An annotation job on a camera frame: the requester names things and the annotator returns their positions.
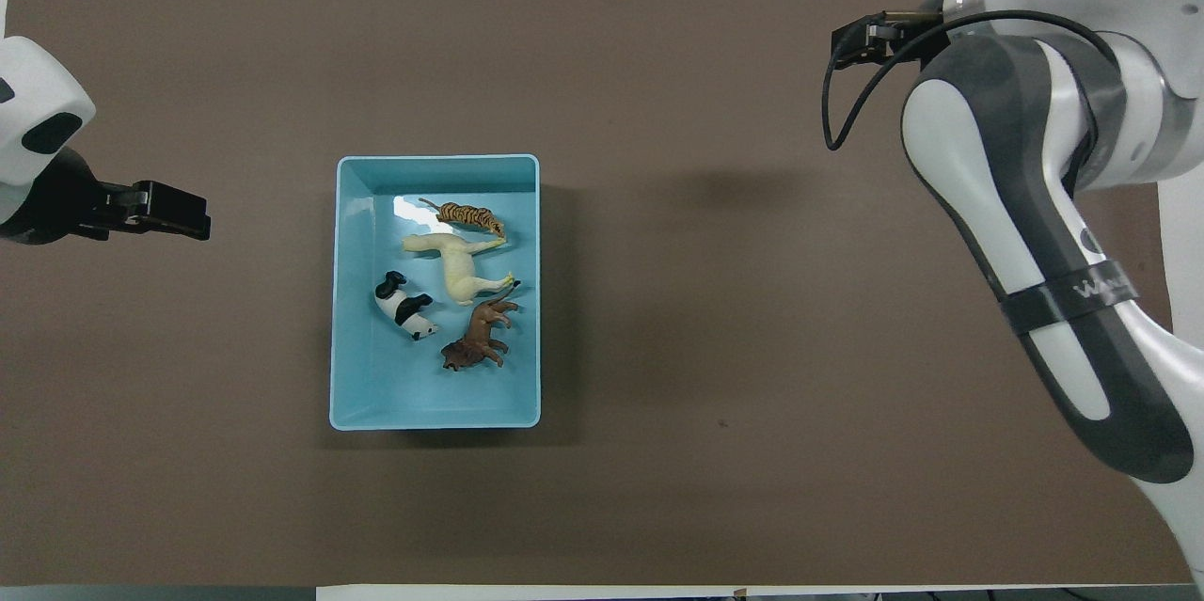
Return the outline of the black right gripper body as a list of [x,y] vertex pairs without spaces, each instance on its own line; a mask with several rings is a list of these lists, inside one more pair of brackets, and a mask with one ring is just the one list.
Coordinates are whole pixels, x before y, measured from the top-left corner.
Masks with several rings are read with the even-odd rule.
[[920,66],[925,67],[948,48],[945,34],[925,37],[929,30],[944,24],[942,8],[887,10],[881,19],[887,30],[885,45],[889,58],[920,61]]

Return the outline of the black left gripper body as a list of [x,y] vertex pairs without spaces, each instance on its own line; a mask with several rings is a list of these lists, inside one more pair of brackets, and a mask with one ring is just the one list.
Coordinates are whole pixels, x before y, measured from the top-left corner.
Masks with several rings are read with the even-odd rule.
[[33,181],[24,202],[4,220],[1,237],[16,244],[52,244],[69,235],[106,241],[110,232],[138,232],[112,198],[129,185],[102,182],[77,151],[60,151]]

